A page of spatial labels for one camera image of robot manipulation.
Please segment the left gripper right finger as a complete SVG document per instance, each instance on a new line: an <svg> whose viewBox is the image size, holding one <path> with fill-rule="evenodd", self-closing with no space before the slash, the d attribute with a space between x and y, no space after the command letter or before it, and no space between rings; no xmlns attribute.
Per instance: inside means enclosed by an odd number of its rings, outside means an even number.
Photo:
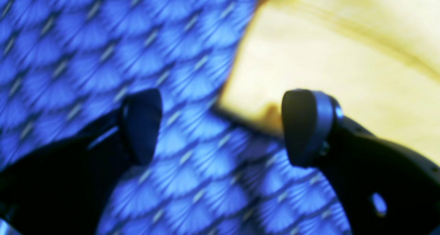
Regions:
<svg viewBox="0 0 440 235"><path fill-rule="evenodd" d="M439 165L372 134L320 91L285 92L281 116L290 163L325 175L352 234L439 234Z"/></svg>

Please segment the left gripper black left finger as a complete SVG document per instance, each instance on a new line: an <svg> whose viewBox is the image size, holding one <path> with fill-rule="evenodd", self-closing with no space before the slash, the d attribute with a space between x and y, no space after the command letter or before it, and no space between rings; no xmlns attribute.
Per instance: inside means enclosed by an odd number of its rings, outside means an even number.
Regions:
<svg viewBox="0 0 440 235"><path fill-rule="evenodd" d="M1 172L1 219L22 235L94 235L119 179L154 158L162 95L147 89Z"/></svg>

